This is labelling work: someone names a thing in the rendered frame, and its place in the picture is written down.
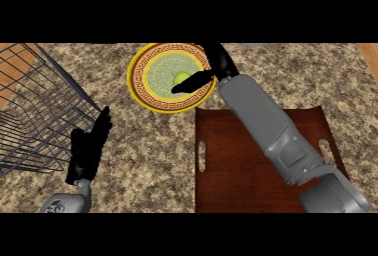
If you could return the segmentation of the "green pear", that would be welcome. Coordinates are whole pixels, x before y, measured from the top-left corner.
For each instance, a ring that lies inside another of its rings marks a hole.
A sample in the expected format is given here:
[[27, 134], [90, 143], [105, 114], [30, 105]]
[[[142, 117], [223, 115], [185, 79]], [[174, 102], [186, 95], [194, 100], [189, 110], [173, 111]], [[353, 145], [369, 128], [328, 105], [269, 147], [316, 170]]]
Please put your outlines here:
[[180, 84], [188, 78], [191, 77], [191, 74], [186, 72], [179, 72], [174, 76], [173, 84]]

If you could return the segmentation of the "brown wooden tray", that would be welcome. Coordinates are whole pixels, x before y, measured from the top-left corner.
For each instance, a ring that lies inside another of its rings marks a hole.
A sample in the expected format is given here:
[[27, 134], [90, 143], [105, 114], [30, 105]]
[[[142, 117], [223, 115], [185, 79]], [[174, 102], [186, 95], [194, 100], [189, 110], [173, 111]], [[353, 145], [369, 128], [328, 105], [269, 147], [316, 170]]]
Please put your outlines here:
[[300, 194], [318, 184], [290, 186], [228, 110], [195, 110], [195, 211], [301, 213]]

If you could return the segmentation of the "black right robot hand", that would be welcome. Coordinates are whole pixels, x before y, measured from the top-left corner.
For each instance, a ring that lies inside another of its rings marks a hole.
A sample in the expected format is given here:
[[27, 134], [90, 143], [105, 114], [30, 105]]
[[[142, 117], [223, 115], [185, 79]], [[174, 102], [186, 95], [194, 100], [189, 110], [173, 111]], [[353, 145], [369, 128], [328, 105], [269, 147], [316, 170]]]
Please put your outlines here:
[[195, 92], [213, 78], [222, 80], [223, 78], [233, 77], [239, 74], [233, 60], [220, 43], [197, 42], [197, 45], [204, 49], [207, 55], [210, 69], [198, 71], [189, 76], [173, 88], [171, 93], [192, 93]]

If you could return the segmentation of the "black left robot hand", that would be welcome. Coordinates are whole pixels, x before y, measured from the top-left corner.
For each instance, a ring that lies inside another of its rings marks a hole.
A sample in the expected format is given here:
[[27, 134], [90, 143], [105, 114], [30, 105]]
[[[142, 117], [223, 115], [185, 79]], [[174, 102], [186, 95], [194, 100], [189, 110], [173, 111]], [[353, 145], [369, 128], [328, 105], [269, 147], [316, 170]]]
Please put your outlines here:
[[71, 160], [65, 182], [74, 185], [81, 179], [95, 179], [102, 148], [112, 128], [109, 107], [105, 107], [90, 132], [75, 128], [71, 132]]

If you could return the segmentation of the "yellow patterned plate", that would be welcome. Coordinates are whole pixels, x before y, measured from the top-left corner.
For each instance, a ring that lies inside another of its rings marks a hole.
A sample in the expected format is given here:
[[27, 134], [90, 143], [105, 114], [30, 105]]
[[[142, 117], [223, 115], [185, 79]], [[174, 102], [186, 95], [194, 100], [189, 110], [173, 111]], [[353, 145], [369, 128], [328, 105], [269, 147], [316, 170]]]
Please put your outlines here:
[[217, 78], [192, 93], [171, 93], [179, 72], [194, 75], [210, 69], [201, 46], [194, 43], [148, 43], [127, 68], [127, 87], [137, 103], [149, 110], [176, 114], [195, 108], [208, 98]]

